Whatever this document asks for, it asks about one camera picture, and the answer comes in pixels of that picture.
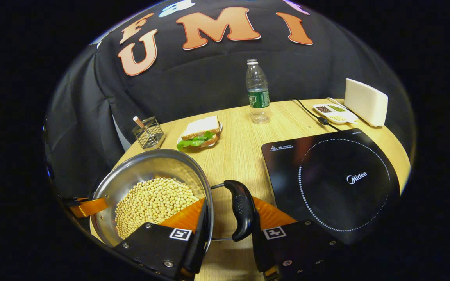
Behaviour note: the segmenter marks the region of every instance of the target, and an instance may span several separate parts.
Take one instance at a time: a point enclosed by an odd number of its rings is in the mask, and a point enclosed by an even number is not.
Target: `sandwich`
[[[181,151],[183,148],[196,149],[210,146],[218,141],[219,132],[220,123],[217,116],[191,122],[182,134],[182,141],[177,144],[177,149]]]

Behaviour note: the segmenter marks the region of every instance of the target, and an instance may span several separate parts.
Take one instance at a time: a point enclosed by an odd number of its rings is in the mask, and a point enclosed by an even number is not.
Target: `orange letter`
[[[147,18],[150,18],[154,13],[150,13],[143,18],[139,19],[138,21],[132,23],[130,26],[123,29],[123,39],[119,42],[119,44],[122,44],[124,41],[126,41],[131,36],[135,35],[137,32],[140,31],[138,27],[141,27],[147,22]]]
[[[227,35],[230,40],[259,39],[261,36],[253,30],[247,15],[248,11],[249,9],[243,7],[225,8],[216,20],[200,12],[182,16],[177,23],[184,25],[187,37],[187,42],[183,46],[184,50],[192,50],[207,44],[207,39],[202,38],[199,31],[204,32],[214,41],[220,42],[227,26],[230,27],[230,33]]]
[[[134,43],[129,44],[119,52],[118,57],[121,58],[121,64],[125,73],[130,76],[139,75],[146,71],[155,61],[157,57],[157,47],[155,46],[154,34],[157,30],[147,32],[140,37],[139,41],[145,46],[145,59],[141,62],[135,62],[133,57]]]
[[[284,14],[283,12],[277,12],[275,14],[283,18],[286,22],[287,28],[289,28],[289,32],[291,32],[288,36],[289,40],[305,45],[314,44],[314,42],[305,33],[305,30],[302,27],[302,20],[296,16]]]

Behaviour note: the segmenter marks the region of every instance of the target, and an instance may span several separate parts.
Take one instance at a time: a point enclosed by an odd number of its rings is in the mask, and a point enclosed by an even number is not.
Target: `induction cooktop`
[[[400,196],[390,161],[356,128],[270,142],[261,151],[277,208],[345,244],[373,231]]]

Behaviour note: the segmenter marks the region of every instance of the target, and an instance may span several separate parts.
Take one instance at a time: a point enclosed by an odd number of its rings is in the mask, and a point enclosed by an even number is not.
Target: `letter m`
[[[200,32],[215,42],[220,42],[227,27],[230,28],[230,33],[227,35],[230,40],[259,39],[261,35],[251,26],[248,11],[249,9],[244,7],[225,8],[216,20],[200,12],[182,16],[177,23],[184,25],[187,38],[187,42],[183,45],[184,50],[192,50],[207,44],[207,39],[202,38]]]

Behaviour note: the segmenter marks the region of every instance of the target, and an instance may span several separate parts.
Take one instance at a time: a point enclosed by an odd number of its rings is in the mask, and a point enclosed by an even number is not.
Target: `white plate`
[[[220,133],[220,132],[221,132],[221,128],[223,128],[223,125],[221,124],[220,121],[218,121],[218,123],[220,123],[220,131],[218,132],[218,133]],[[182,134],[180,135],[180,137],[178,137],[178,139],[177,139],[177,144],[180,143],[180,142],[182,141],[182,135],[183,135],[183,134],[184,134],[184,133],[182,133]],[[216,142],[213,142],[213,143],[210,144],[209,146],[214,146],[214,144],[216,144]]]
[[[341,108],[344,111],[338,112],[338,111],[332,109],[331,107],[329,107],[328,105],[332,105],[334,107]],[[316,107],[326,107],[331,112],[322,112],[322,111],[318,110]],[[352,112],[348,111],[346,108],[343,108],[343,107],[341,107],[339,105],[336,105],[334,103],[321,103],[319,105],[314,105],[314,109],[318,113],[322,114],[324,117],[329,119],[329,121],[331,121],[332,123],[335,123],[335,124],[344,124],[344,123],[347,123],[347,122],[354,123],[355,121],[357,121],[359,119],[359,117],[357,117],[357,115],[355,115]],[[341,116],[345,120],[344,121],[339,121],[339,120],[335,120],[335,119],[331,118],[332,116],[336,116],[336,115]]]

